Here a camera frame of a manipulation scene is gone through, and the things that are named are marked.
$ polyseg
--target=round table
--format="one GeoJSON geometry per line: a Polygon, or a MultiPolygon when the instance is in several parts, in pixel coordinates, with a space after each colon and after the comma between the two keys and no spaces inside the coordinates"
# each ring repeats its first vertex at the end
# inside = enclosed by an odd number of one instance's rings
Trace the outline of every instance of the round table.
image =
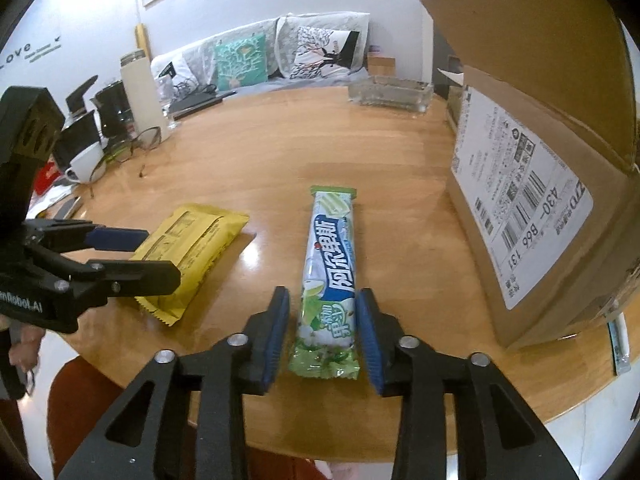
{"type": "MultiPolygon", "coordinates": [[[[269,393],[244,396],[247,443],[323,460],[392,461],[400,399],[379,398],[366,374],[356,381],[313,380],[286,370],[300,304],[309,187],[349,186],[358,190],[357,286],[371,287],[383,312],[437,351],[490,355],[540,419],[551,420],[614,378],[606,327],[517,352],[498,345],[445,190],[454,142],[440,98],[426,114],[416,114],[357,106],[348,102],[346,88],[235,98],[183,119],[148,154],[143,178],[141,155],[110,167],[94,185],[94,199],[84,192],[76,218],[152,232],[180,204],[199,202],[249,213],[250,222],[174,326],[135,300],[110,300],[81,316],[80,329],[66,340],[126,386],[158,349],[199,352],[238,332],[249,315],[267,307],[273,288],[284,285],[292,293],[287,347],[269,393]]],[[[638,301],[627,313],[635,358],[638,301]]],[[[454,437],[448,447],[455,450],[454,437]]]]}

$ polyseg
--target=throw pillow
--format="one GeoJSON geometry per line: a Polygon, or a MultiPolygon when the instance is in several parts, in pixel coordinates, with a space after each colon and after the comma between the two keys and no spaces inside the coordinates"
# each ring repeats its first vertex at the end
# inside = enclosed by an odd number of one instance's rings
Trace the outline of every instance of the throw pillow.
{"type": "Polygon", "coordinates": [[[300,27],[298,50],[289,78],[312,79],[348,74],[359,34],[355,30],[300,27]]]}
{"type": "Polygon", "coordinates": [[[264,34],[216,46],[218,89],[232,90],[267,81],[264,34]]]}
{"type": "Polygon", "coordinates": [[[175,56],[158,74],[158,77],[170,75],[174,84],[174,98],[184,99],[198,89],[198,79],[193,75],[182,54],[175,56]]]}

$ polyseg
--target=teal pillow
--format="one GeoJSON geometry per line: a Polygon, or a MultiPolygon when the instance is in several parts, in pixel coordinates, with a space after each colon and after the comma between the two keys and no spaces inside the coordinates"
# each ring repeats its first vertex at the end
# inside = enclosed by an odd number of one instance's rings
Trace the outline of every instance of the teal pillow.
{"type": "Polygon", "coordinates": [[[216,46],[218,89],[232,90],[267,81],[264,34],[216,46]]]}

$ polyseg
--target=barcode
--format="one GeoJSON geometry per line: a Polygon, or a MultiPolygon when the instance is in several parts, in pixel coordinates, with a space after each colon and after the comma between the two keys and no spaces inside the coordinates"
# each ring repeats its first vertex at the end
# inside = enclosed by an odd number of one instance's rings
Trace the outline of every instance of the barcode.
{"type": "Polygon", "coordinates": [[[504,244],[507,246],[509,251],[513,249],[513,246],[516,244],[516,241],[518,241],[519,236],[520,235],[516,235],[513,231],[511,222],[507,222],[507,225],[504,227],[504,231],[502,231],[502,240],[504,240],[504,244]]]}
{"type": "Polygon", "coordinates": [[[484,228],[488,235],[494,230],[494,225],[491,223],[491,219],[489,218],[489,213],[486,208],[482,205],[482,201],[479,198],[476,198],[476,211],[480,213],[480,221],[484,224],[484,228]]]}
{"type": "Polygon", "coordinates": [[[520,235],[529,224],[533,213],[545,194],[545,190],[546,184],[532,170],[522,187],[522,197],[514,203],[511,216],[502,231],[502,240],[508,251],[513,249],[520,235]]]}

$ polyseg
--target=popsicle wrapper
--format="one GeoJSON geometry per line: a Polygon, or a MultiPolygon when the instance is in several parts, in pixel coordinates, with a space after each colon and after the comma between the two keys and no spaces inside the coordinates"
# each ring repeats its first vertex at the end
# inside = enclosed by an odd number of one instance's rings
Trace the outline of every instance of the popsicle wrapper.
{"type": "Polygon", "coordinates": [[[196,295],[206,272],[248,221],[245,214],[208,205],[180,206],[131,257],[173,262],[180,269],[180,286],[167,296],[136,300],[160,321],[174,324],[196,295]]]}
{"type": "Polygon", "coordinates": [[[306,244],[302,302],[289,369],[313,378],[358,377],[354,350],[356,190],[311,188],[314,209],[306,244]]]}

